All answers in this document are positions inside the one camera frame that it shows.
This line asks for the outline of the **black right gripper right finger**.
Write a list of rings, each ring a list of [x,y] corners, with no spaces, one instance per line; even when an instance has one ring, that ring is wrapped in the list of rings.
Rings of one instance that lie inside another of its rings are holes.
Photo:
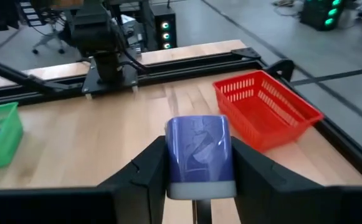
[[[242,224],[318,224],[326,206],[323,187],[232,137],[237,185],[235,203]]]

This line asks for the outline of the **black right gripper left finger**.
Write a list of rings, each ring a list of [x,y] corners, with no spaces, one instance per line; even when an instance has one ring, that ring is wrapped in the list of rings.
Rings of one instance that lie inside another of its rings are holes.
[[[116,224],[162,224],[168,161],[165,137],[158,136],[125,167],[99,184],[113,190]]]

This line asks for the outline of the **red plastic basket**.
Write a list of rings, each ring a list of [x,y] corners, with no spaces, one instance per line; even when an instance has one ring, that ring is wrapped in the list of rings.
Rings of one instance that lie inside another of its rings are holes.
[[[322,112],[263,70],[214,82],[217,105],[251,148],[261,153],[298,139]]]

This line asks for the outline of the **office chair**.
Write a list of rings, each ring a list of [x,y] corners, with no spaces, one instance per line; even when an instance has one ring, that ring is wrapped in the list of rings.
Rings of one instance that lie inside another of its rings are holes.
[[[32,27],[35,31],[37,31],[38,33],[40,33],[42,35],[42,37],[40,38],[40,40],[34,44],[32,46],[32,53],[33,54],[38,54],[39,51],[38,51],[38,47],[41,46],[41,45],[46,45],[48,42],[50,42],[51,40],[56,40],[59,44],[59,49],[58,49],[58,53],[59,54],[64,54],[65,53],[65,50],[64,50],[64,45],[63,45],[63,40],[59,37],[59,31],[57,30],[56,28],[56,23],[52,23],[50,22],[49,23],[49,27],[50,27],[50,30],[51,32],[50,33],[43,33],[41,32],[40,30],[38,30],[37,28],[35,27]]]

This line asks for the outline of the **black computer tower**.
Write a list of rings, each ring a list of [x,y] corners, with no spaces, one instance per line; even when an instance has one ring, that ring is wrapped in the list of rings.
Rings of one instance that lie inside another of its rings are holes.
[[[176,33],[176,14],[167,5],[153,5],[155,39],[159,50],[173,49],[178,46]]]

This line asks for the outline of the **green-lit computer case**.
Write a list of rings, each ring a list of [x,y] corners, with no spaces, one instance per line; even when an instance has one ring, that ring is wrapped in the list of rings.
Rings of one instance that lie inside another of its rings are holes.
[[[337,27],[346,0],[305,0],[300,13],[300,23],[318,31]]]

